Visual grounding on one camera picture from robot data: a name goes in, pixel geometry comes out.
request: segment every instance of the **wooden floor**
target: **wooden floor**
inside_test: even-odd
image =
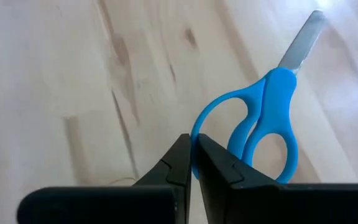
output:
[[[0,223],[50,185],[130,185],[215,97],[277,66],[312,10],[329,20],[298,74],[292,182],[358,182],[358,1],[0,0]],[[219,106],[203,132],[226,145],[246,115]],[[285,144],[255,167],[276,177]],[[205,223],[193,181],[191,223]]]

